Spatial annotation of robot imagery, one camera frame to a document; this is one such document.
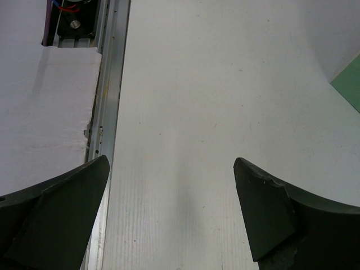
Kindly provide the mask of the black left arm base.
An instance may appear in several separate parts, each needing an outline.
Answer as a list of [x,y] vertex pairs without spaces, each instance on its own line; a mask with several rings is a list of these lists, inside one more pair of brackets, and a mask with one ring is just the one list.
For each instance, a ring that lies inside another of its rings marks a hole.
[[61,39],[94,38],[99,0],[84,1],[52,1],[60,12],[57,35]]

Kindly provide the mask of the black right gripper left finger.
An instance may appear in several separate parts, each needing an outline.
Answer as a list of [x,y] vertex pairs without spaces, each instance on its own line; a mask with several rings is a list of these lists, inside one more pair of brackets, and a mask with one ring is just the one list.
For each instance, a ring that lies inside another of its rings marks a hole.
[[102,155],[1,196],[1,269],[80,269],[109,171]]

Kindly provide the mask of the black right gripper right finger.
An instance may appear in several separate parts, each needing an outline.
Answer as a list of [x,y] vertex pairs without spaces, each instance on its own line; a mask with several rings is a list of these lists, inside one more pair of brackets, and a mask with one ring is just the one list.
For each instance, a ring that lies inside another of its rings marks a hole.
[[259,269],[359,269],[359,207],[305,191],[242,157],[233,169]]

